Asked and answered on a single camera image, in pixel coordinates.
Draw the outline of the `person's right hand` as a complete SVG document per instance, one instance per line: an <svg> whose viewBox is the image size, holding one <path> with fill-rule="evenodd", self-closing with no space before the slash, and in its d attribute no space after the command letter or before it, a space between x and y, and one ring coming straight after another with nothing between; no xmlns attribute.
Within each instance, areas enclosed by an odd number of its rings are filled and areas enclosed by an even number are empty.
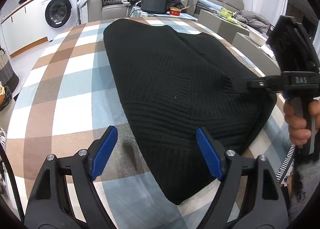
<svg viewBox="0 0 320 229"><path fill-rule="evenodd" d="M309 104L309 113L315 117L315 129L319 131L319 113L320 105L319 100L313 100ZM295 115L294 108L289 101L284 104L285 121L289 125L290 141L297 146L302 146L310 139L311 131L306 128L306 120L302 117Z"/></svg>

